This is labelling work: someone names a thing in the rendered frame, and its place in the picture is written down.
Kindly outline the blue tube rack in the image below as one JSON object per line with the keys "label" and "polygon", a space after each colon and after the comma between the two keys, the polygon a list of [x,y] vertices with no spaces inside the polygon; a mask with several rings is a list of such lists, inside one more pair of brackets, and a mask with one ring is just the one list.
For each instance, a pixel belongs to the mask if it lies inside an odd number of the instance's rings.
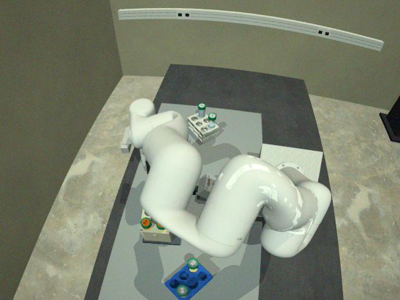
{"label": "blue tube rack", "polygon": [[[196,272],[191,272],[186,264],[164,284],[179,300],[189,300],[211,279],[212,275],[202,265],[199,264]],[[186,297],[177,294],[176,289],[179,285],[185,285],[189,289]]]}

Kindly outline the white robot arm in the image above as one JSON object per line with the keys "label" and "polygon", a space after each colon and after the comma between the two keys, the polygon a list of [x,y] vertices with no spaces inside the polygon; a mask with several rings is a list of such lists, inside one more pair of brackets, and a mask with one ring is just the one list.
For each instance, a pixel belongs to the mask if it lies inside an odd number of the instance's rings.
{"label": "white robot arm", "polygon": [[290,258],[309,244],[331,203],[331,192],[304,176],[297,164],[275,167],[256,156],[234,156],[197,217],[186,208],[203,160],[188,142],[185,119],[176,111],[156,114],[154,103],[145,98],[131,103],[129,115],[121,151],[130,153],[131,145],[143,150],[150,170],[140,203],[163,228],[210,256],[227,258],[241,247],[261,211],[266,223],[260,242],[267,252]]}

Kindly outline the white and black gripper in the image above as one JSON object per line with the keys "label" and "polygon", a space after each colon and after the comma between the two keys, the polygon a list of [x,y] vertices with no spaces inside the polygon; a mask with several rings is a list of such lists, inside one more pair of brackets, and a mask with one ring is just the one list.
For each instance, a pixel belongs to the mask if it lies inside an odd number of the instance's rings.
{"label": "white and black gripper", "polygon": [[144,167],[147,167],[147,174],[148,174],[148,173],[149,173],[149,170],[150,170],[150,166],[149,166],[149,164],[148,164],[146,158],[144,157],[143,149],[139,149],[139,150],[140,150],[140,154],[141,154],[142,164],[143,164]]}

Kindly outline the green tube cap with grey x8 dot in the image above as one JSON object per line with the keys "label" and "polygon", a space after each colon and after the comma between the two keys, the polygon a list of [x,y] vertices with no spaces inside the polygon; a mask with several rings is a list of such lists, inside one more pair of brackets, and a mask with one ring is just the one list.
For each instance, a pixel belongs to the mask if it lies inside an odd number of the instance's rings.
{"label": "green tube cap with grey x8 dot", "polygon": [[188,295],[188,287],[185,285],[179,285],[176,289],[176,292],[179,296],[181,296],[182,298],[185,298]]}

